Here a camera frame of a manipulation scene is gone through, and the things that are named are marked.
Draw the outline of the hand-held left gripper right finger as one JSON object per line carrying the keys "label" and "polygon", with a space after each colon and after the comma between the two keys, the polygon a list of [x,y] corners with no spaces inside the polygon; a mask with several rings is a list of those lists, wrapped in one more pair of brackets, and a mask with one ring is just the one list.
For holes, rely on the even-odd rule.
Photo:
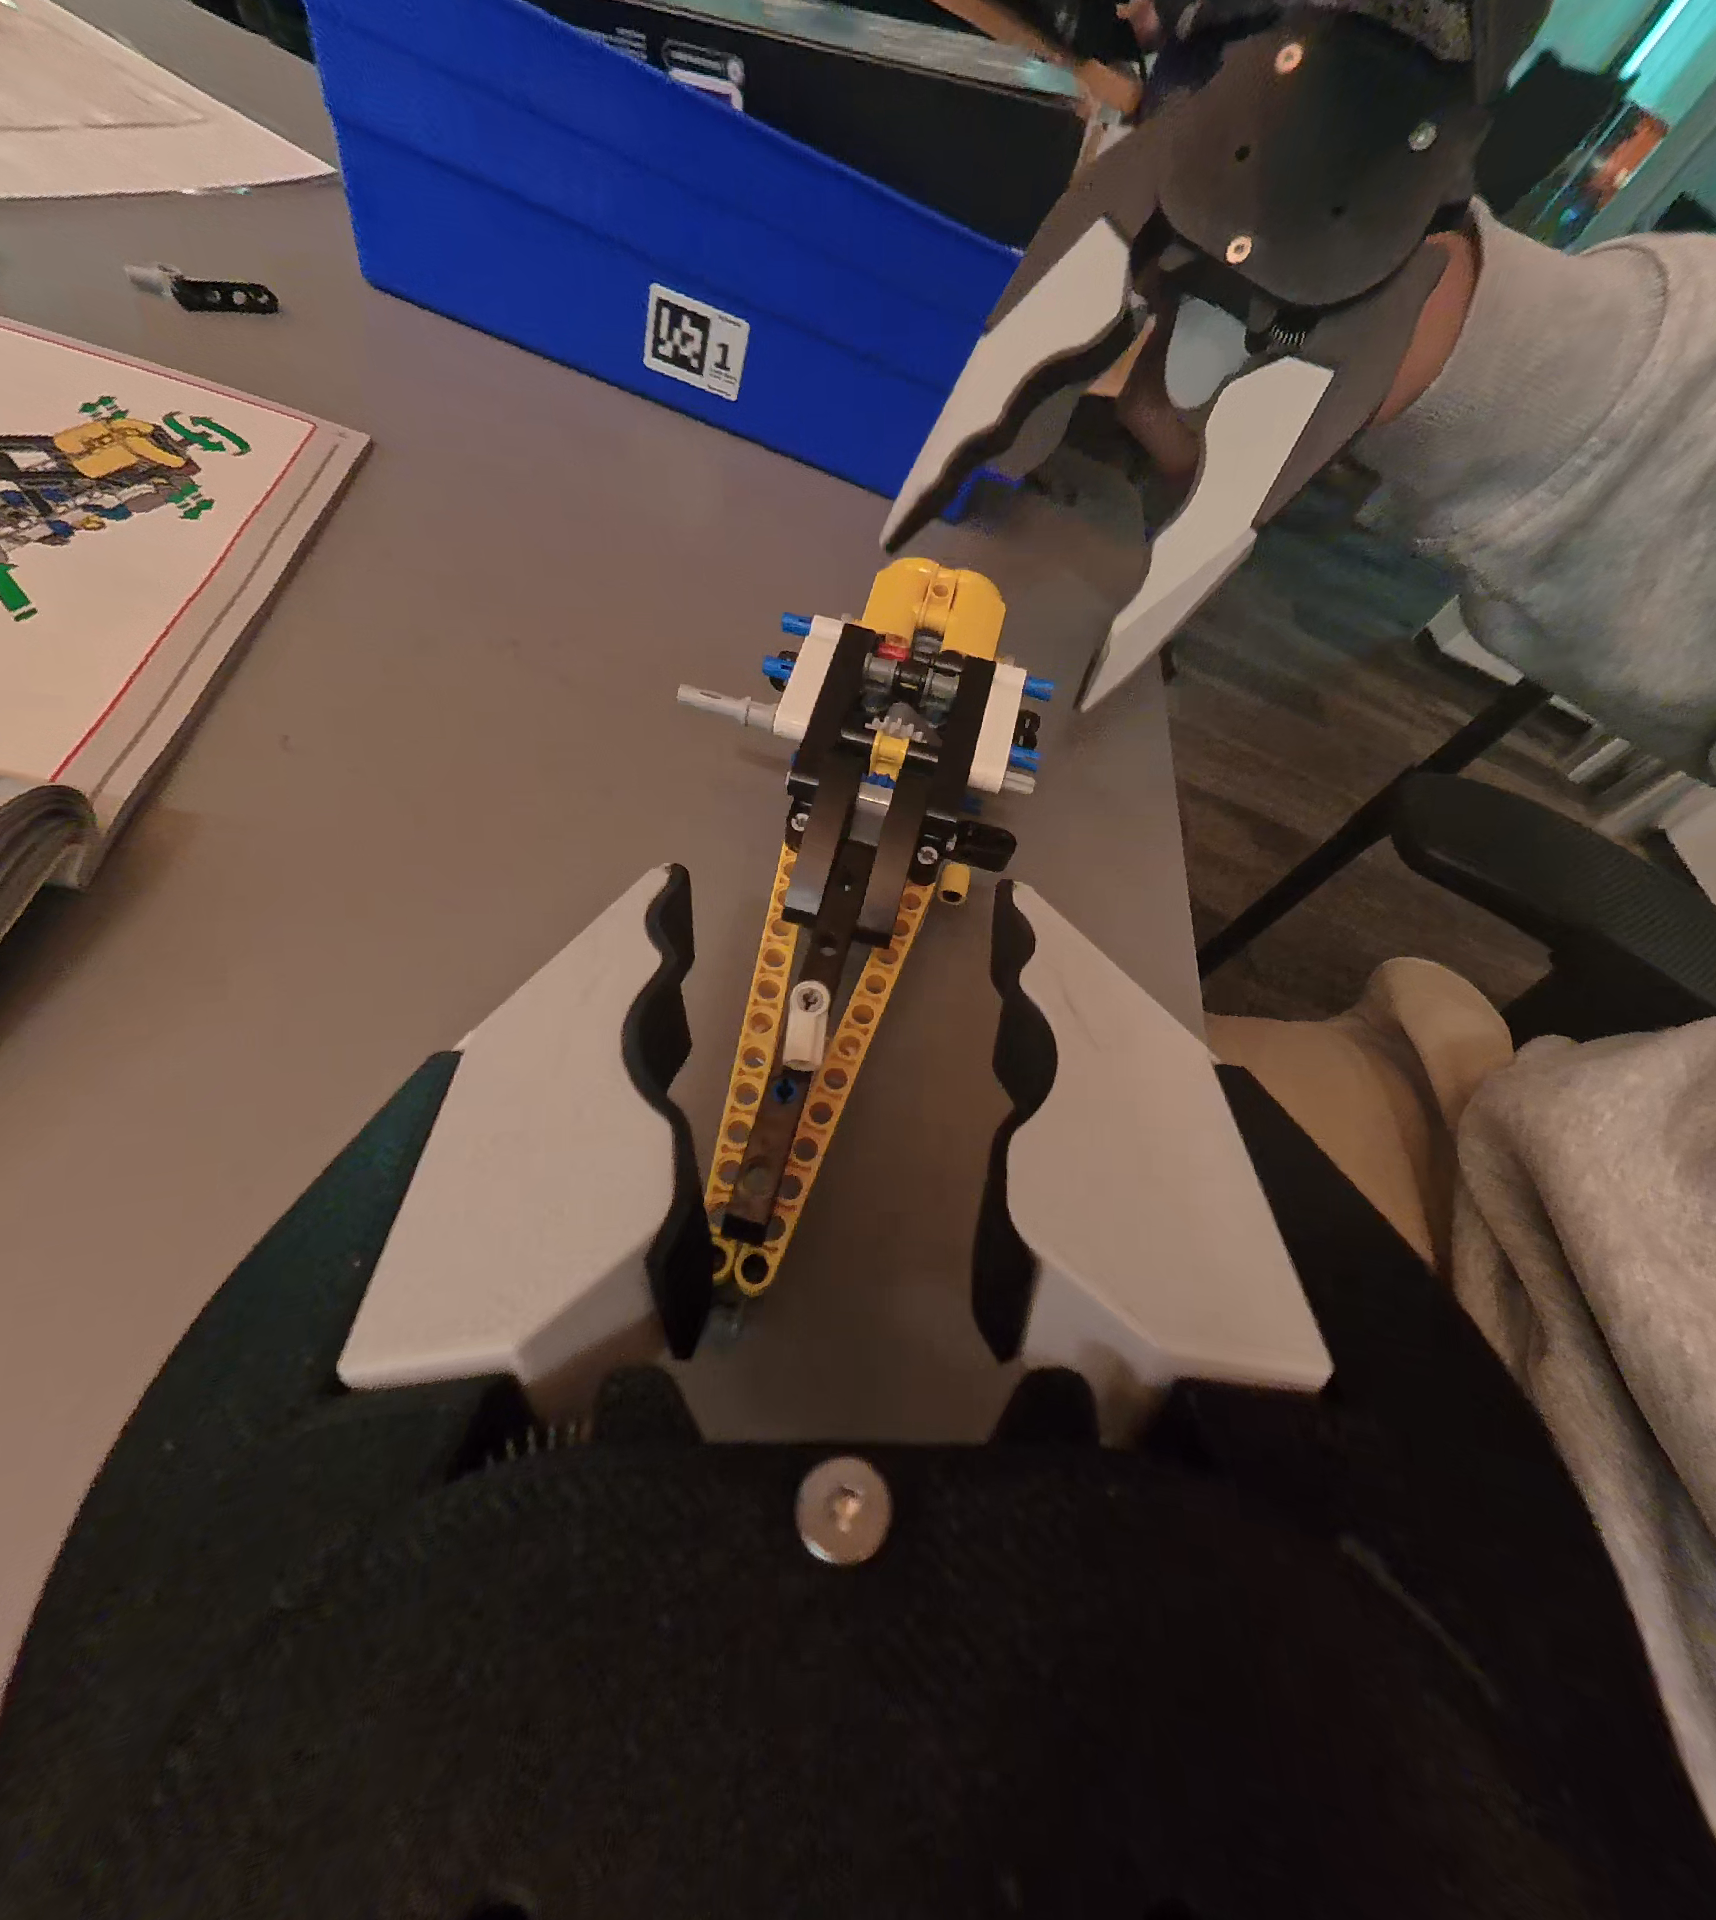
{"label": "hand-held left gripper right finger", "polygon": [[1181,1381],[1312,1396],[1332,1357],[1208,1043],[1029,881],[992,911],[998,1121],[970,1245],[995,1359],[1146,1428]]}

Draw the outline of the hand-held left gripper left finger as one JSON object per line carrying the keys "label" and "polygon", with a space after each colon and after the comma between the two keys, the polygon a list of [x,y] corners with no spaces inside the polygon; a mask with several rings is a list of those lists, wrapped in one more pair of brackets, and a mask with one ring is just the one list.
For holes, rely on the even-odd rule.
{"label": "hand-held left gripper left finger", "polygon": [[686,865],[649,868],[464,1036],[343,1385],[507,1377],[561,1420],[618,1366],[694,1356],[715,1250],[672,1099],[694,957]]}

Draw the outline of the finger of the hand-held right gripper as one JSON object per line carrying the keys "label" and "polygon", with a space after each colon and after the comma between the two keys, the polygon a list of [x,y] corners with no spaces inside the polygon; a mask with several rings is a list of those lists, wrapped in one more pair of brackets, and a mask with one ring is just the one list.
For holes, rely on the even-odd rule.
{"label": "finger of the hand-held right gripper", "polygon": [[1259,532],[1384,413],[1448,269],[1435,236],[1378,289],[1316,320],[1298,347],[1252,346],[1243,315],[1182,296],[1159,322],[1150,371],[1190,432],[1189,489],[1148,546],[1079,692],[1090,712],[1129,683],[1231,578]]}
{"label": "finger of the hand-held right gripper", "polygon": [[899,553],[983,467],[1025,472],[1019,445],[1132,337],[1134,244],[1159,210],[1160,132],[1129,132],[1051,207],[942,402],[880,526]]}

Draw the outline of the yellow and black lego model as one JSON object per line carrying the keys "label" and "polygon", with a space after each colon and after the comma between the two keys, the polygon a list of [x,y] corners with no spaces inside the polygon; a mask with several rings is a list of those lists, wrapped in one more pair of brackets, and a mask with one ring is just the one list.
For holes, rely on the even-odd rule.
{"label": "yellow and black lego model", "polygon": [[860,616],[782,618],[772,700],[679,687],[681,707],[790,749],[707,1176],[721,1305],[776,1282],[933,904],[1017,851],[983,804],[1037,788],[1055,683],[1007,655],[1007,611],[991,575],[899,558]]}

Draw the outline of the lego instruction booklet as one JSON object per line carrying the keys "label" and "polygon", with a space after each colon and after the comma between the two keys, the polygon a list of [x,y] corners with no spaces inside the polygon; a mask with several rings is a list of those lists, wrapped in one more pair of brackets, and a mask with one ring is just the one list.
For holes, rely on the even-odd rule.
{"label": "lego instruction booklet", "polygon": [[0,946],[96,874],[368,448],[0,318]]}

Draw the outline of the person's right forearm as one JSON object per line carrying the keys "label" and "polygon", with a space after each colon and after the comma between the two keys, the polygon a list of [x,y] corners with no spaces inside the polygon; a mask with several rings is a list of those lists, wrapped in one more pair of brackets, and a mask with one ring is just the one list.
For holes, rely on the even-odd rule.
{"label": "person's right forearm", "polygon": [[1451,349],[1356,445],[1373,512],[1489,654],[1716,788],[1716,236],[1469,218]]}

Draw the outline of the person's right hand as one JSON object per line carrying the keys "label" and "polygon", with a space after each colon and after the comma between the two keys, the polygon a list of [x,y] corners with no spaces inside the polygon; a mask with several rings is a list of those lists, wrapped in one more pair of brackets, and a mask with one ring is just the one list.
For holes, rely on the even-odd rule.
{"label": "person's right hand", "polygon": [[1422,400],[1446,371],[1470,322],[1485,264],[1477,231],[1433,234],[1425,245],[1443,269],[1425,299],[1395,382],[1377,409],[1375,425],[1388,425]]}

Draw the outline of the person's beige trouser legs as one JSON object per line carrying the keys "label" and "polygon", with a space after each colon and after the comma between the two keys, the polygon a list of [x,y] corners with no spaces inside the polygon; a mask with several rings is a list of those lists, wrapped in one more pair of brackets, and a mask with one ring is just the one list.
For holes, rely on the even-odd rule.
{"label": "person's beige trouser legs", "polygon": [[1218,1063],[1251,1073],[1435,1273],[1446,1269],[1457,1136],[1516,1058],[1501,1010],[1458,971],[1399,956],[1325,1020],[1206,1013]]}

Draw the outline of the white printed tag sticker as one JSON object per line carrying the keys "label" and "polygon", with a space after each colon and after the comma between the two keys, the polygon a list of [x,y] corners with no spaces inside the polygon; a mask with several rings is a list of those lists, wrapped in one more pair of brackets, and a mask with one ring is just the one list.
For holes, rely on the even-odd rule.
{"label": "white printed tag sticker", "polygon": [[684,388],[735,403],[751,347],[751,322],[713,301],[650,282],[643,366]]}

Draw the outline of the blue plastic bin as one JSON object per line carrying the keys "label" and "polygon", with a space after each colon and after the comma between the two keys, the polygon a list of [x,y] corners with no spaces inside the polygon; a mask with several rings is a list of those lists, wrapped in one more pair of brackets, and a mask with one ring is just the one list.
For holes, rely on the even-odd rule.
{"label": "blue plastic bin", "polygon": [[[308,4],[367,279],[893,495],[1092,141],[1079,82],[835,4]],[[644,368],[663,282],[737,402]]]}

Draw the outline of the black office chair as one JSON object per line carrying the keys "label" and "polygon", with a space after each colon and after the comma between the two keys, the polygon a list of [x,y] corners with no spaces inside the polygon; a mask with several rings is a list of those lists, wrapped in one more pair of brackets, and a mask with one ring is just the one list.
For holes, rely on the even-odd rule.
{"label": "black office chair", "polygon": [[1467,775],[1553,693],[1511,683],[1198,948],[1218,971],[1368,849],[1544,948],[1546,971],[1501,1015],[1516,1043],[1655,1033],[1716,1018],[1716,904],[1680,868]]}

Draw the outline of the person's grey sweatshirt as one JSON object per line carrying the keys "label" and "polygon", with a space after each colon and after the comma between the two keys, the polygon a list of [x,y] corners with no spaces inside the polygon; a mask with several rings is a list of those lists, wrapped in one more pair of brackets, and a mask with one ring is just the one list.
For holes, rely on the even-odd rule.
{"label": "person's grey sweatshirt", "polygon": [[1448,1269],[1591,1507],[1716,1837],[1716,1018],[1485,1078]]}

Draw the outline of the white paper sheet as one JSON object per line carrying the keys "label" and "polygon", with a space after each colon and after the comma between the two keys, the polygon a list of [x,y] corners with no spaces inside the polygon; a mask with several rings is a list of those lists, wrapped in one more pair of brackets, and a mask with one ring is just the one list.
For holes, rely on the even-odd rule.
{"label": "white paper sheet", "polygon": [[46,2],[0,4],[0,201],[326,179],[315,156]]}

